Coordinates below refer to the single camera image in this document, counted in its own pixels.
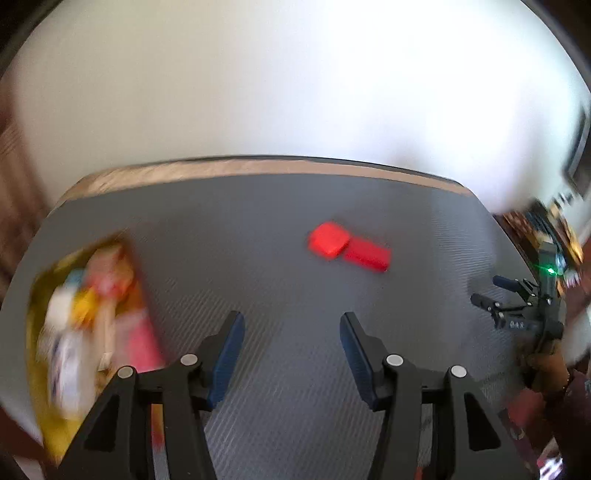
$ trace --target red block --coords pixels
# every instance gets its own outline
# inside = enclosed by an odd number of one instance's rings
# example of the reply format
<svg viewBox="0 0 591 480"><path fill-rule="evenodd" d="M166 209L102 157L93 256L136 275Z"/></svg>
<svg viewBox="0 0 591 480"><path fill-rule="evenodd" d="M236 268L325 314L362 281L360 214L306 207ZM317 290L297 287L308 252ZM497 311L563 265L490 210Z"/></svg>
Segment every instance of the red block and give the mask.
<svg viewBox="0 0 591 480"><path fill-rule="evenodd" d="M345 250L345 260L371 270L385 272L390 266L392 252L369 240L354 236Z"/></svg>
<svg viewBox="0 0 591 480"><path fill-rule="evenodd" d="M333 260L345 249L351 234L334 222L325 222L316 227L308 239L308 248L315 254Z"/></svg>

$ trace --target white wall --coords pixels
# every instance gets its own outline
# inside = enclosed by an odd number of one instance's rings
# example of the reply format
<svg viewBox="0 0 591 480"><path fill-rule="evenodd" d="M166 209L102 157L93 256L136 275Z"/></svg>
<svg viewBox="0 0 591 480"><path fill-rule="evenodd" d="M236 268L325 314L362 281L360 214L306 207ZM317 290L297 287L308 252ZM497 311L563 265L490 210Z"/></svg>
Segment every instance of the white wall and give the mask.
<svg viewBox="0 0 591 480"><path fill-rule="evenodd" d="M589 98L519 0L66 0L14 74L53 200L102 168L294 154L450 177L503 210L563 187Z"/></svg>

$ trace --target gray table mat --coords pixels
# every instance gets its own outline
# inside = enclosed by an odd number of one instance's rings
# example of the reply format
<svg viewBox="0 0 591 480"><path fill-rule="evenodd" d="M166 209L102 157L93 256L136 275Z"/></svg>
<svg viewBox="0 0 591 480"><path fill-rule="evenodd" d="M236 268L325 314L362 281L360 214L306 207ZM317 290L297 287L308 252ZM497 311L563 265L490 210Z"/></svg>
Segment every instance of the gray table mat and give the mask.
<svg viewBox="0 0 591 480"><path fill-rule="evenodd" d="M308 252L308 233L329 219L391 247L390 270L377 274ZM507 301L492 276L530 275L473 196L299 174L115 192L55 211L19 281L118 229L126 229L141 264L167 359L193 350L230 309L246 317L228 394L206 424L220 479L366 478L382 414L369 411L355 388L339 341L345 311L418 367L464 365L497 409L520 386L511 337L495 331L469 296ZM18 314L13 296L9 308ZM427 410L423 427L422 462ZM159 455L164 478L162 461Z"/></svg>

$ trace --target person's hand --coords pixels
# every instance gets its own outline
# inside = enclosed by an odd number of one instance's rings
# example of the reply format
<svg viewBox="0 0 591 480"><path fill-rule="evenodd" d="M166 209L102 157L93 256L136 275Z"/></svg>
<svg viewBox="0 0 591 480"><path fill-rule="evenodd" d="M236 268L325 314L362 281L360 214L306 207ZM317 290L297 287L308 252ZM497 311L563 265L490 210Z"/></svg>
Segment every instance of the person's hand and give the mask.
<svg viewBox="0 0 591 480"><path fill-rule="evenodd" d="M527 364L538 371L531 389L543 394L561 391L569 381L569 371L564 363L560 343L553 353L535 353L527 357Z"/></svg>

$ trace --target metal pivot bolt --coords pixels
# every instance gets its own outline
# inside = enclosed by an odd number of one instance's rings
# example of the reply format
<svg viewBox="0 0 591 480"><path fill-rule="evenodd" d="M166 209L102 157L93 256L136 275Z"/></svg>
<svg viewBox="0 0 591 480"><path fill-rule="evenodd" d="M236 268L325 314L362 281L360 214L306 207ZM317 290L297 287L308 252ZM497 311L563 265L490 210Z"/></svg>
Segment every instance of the metal pivot bolt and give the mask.
<svg viewBox="0 0 591 480"><path fill-rule="evenodd" d="M197 355L193 355L192 353L187 353L181 357L181 363L183 365L195 365L197 363Z"/></svg>
<svg viewBox="0 0 591 480"><path fill-rule="evenodd" d="M467 374L466 369L464 367L462 367L461 365L454 365L452 367L452 375L454 377L464 378L466 376L466 374Z"/></svg>
<svg viewBox="0 0 591 480"><path fill-rule="evenodd" d="M133 374L134 374L134 369L131 367L128 367L128 366L121 367L119 370L117 370L117 376L119 378L129 378Z"/></svg>
<svg viewBox="0 0 591 480"><path fill-rule="evenodd" d="M404 363L404 358L396 354L388 355L386 357L386 363L392 367L400 367Z"/></svg>

